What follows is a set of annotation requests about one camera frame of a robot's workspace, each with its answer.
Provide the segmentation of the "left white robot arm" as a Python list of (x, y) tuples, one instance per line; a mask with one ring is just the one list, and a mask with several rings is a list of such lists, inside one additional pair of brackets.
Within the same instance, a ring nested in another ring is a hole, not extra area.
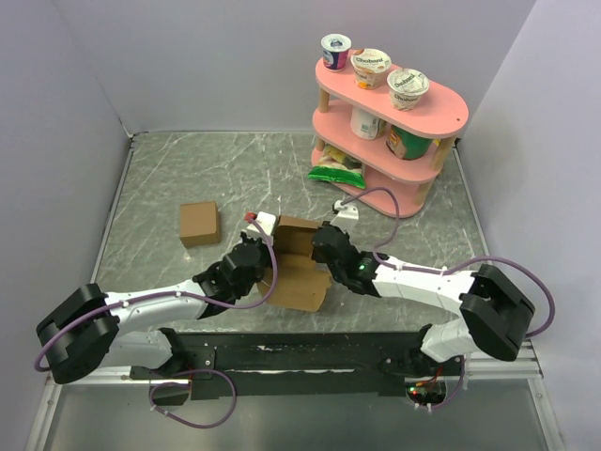
[(249, 309), (240, 299), (267, 270), (276, 270), (277, 261), (270, 236), (240, 237), (221, 260), (170, 287), (119, 293), (88, 283), (75, 289), (36, 327), (41, 350), (35, 370), (51, 373), (58, 384), (71, 383), (102, 366), (115, 366), (120, 352), (142, 343), (156, 349), (147, 367), (166, 378), (176, 377), (185, 368), (186, 354), (173, 335), (137, 338), (136, 333), (169, 321)]

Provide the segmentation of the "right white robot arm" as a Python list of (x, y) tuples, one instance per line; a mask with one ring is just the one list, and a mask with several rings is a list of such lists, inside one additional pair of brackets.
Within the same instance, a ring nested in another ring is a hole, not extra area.
[(504, 362), (517, 358), (535, 307), (497, 267), (483, 264), (476, 271), (449, 272), (411, 265), (359, 251), (346, 232), (332, 225), (316, 232), (313, 246), (313, 260), (356, 294), (411, 300), (457, 316), (423, 328), (421, 344), (410, 352), (417, 372), (431, 374), (442, 362), (476, 351)]

